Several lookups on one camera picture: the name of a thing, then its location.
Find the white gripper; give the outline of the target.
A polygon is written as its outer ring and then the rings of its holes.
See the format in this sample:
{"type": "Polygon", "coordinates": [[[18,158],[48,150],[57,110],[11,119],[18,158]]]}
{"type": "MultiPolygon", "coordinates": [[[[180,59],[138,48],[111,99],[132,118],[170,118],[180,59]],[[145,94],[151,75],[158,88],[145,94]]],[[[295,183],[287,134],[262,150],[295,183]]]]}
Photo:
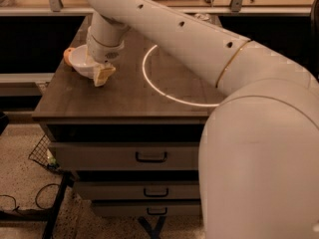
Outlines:
{"type": "MultiPolygon", "coordinates": [[[[121,42],[115,47],[106,46],[99,43],[91,34],[87,35],[87,49],[88,54],[97,63],[113,62],[120,57],[121,50],[125,47],[125,43],[121,42]]],[[[103,86],[108,78],[116,71],[112,65],[98,65],[94,69],[94,85],[96,87],[103,86]]]]}

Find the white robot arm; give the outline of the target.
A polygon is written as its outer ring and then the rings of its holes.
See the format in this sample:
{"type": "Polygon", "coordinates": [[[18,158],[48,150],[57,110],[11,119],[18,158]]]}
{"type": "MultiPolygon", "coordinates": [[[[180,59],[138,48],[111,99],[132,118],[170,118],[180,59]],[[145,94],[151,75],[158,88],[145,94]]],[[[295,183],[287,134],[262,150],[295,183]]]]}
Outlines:
{"type": "Polygon", "coordinates": [[[206,239],[318,239],[318,82],[245,37],[152,0],[87,0],[157,43],[226,98],[202,132],[206,239]]]}

